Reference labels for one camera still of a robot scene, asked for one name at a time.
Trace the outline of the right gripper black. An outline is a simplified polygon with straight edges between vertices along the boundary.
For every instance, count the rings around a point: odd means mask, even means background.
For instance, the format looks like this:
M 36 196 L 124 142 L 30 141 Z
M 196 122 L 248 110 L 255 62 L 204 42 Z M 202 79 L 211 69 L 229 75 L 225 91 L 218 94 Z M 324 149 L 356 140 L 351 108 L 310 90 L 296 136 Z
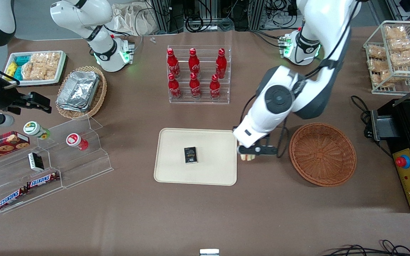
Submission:
M 32 109 L 42 110 L 47 114 L 52 113 L 50 100 L 43 100 L 43 95 L 37 92 L 21 94 L 16 88 L 0 90 L 0 111 L 12 114 L 21 114 L 21 108 L 30 104 Z

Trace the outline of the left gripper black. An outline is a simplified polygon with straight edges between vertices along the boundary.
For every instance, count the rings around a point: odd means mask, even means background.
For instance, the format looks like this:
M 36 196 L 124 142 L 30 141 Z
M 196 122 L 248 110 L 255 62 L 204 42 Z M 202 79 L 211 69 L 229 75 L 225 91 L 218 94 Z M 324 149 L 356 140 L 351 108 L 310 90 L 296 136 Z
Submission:
M 267 134 L 263 137 L 261 137 L 260 139 L 258 139 L 257 141 L 255 141 L 251 147 L 273 147 L 271 142 L 271 134 Z

